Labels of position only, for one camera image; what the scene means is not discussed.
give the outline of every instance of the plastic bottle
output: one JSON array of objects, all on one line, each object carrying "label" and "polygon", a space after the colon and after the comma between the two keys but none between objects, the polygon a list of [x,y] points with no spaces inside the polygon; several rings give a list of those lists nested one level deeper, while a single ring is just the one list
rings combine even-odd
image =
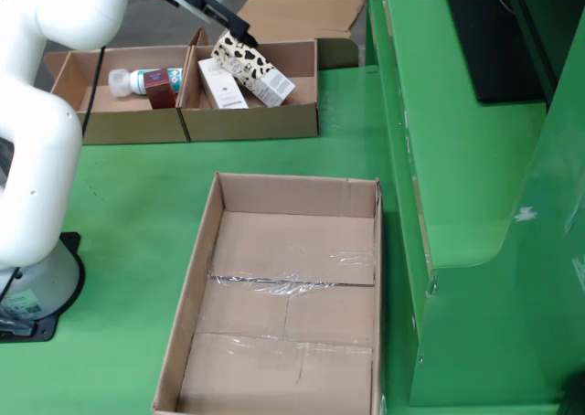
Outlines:
[{"label": "plastic bottle", "polygon": [[[152,72],[156,69],[139,69],[129,72],[126,69],[113,69],[108,76],[108,85],[110,92],[114,97],[127,97],[131,93],[146,95],[144,88],[144,73]],[[181,68],[168,69],[168,78],[171,80],[171,86],[174,93],[179,92],[183,70]]]}]

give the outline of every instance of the black cable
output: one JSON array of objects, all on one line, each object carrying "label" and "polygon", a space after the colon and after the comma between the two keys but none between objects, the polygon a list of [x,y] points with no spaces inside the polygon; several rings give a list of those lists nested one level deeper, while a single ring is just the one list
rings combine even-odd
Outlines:
[{"label": "black cable", "polygon": [[106,47],[102,47],[100,51],[100,58],[98,59],[98,66],[95,68],[95,74],[93,75],[93,86],[91,88],[90,103],[88,104],[88,110],[85,113],[85,119],[81,126],[81,136],[85,134],[90,122],[91,107],[93,107],[93,99],[95,98],[95,91],[98,89],[98,80],[100,79],[101,63],[103,62],[103,54],[106,51]]},{"label": "black cable", "polygon": [[8,289],[10,289],[10,286],[12,285],[12,281],[15,280],[16,274],[18,273],[18,270],[19,269],[20,269],[19,267],[16,267],[12,271],[12,274],[10,275],[10,278],[8,278],[8,282],[6,283],[6,286],[4,287],[4,290],[0,293],[0,303],[2,303],[2,301],[4,300],[4,297],[8,293]]}]

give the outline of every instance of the open cardboard box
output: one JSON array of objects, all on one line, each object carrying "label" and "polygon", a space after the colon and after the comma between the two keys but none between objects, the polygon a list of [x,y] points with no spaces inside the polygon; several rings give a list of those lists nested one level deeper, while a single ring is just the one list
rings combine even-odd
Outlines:
[{"label": "open cardboard box", "polygon": [[[197,60],[210,57],[207,33],[197,30],[188,46],[108,48],[91,109],[85,144],[155,144],[228,139],[317,136],[317,70],[357,66],[357,46],[345,38],[272,43],[260,51],[296,88],[285,103],[266,108],[245,88],[250,109],[211,109],[199,81]],[[83,121],[100,51],[49,53],[45,64],[55,78],[52,92],[67,101]],[[152,110],[146,96],[111,96],[111,69],[183,67],[176,109]]]},{"label": "open cardboard box", "polygon": [[178,105],[192,141],[302,138],[319,135],[318,70],[357,66],[357,48],[343,38],[259,45],[258,51],[295,84],[279,107],[267,108],[240,87],[248,109],[212,109],[201,85],[197,62],[211,57],[211,46],[192,47]]},{"label": "open cardboard box", "polygon": [[[187,141],[175,108],[153,110],[148,97],[116,98],[108,87],[112,69],[186,68],[190,47],[108,48],[101,65],[85,144],[148,144]],[[55,80],[52,93],[75,109],[83,121],[90,101],[100,51],[71,51]]]},{"label": "open cardboard box", "polygon": [[216,175],[153,413],[377,415],[377,181]]}]

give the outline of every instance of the cow print box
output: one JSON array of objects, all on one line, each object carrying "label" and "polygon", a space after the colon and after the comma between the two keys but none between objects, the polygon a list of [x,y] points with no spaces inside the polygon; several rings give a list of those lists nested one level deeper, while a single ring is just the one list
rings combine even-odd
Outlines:
[{"label": "cow print box", "polygon": [[294,89],[294,84],[260,52],[230,33],[219,38],[212,56],[268,107],[280,106]]}]

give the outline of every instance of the white product box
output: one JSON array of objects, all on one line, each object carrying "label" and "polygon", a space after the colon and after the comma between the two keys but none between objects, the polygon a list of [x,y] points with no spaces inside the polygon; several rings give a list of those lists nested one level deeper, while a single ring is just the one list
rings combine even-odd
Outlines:
[{"label": "white product box", "polygon": [[215,59],[200,60],[201,84],[214,109],[248,109],[238,84]]}]

